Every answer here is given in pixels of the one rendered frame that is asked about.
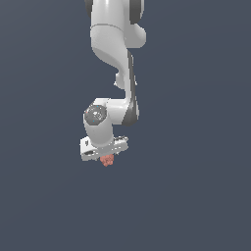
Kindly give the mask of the small pink lumpy object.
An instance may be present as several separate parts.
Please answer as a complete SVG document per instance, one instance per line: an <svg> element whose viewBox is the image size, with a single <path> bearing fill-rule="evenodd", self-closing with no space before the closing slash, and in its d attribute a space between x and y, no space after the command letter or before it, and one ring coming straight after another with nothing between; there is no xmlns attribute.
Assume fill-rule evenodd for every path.
<svg viewBox="0 0 251 251"><path fill-rule="evenodd" d="M102 156L102 157L100 158L100 161L101 161L101 163L102 163L105 167L110 166L110 165L112 165L113 162L114 162L114 155L113 155L113 154L110 154L110 155Z"/></svg>

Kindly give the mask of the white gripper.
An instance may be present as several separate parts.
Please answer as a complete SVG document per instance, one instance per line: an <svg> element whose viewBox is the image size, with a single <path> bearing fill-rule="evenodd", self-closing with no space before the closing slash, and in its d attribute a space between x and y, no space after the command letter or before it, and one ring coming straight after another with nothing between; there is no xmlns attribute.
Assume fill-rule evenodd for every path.
<svg viewBox="0 0 251 251"><path fill-rule="evenodd" d="M126 136L115 137L107 146L96 147L91 144L90 138L86 136L80 140L80 156L82 161L98 160L100 157L115 154L119 155L126 151L128 138Z"/></svg>

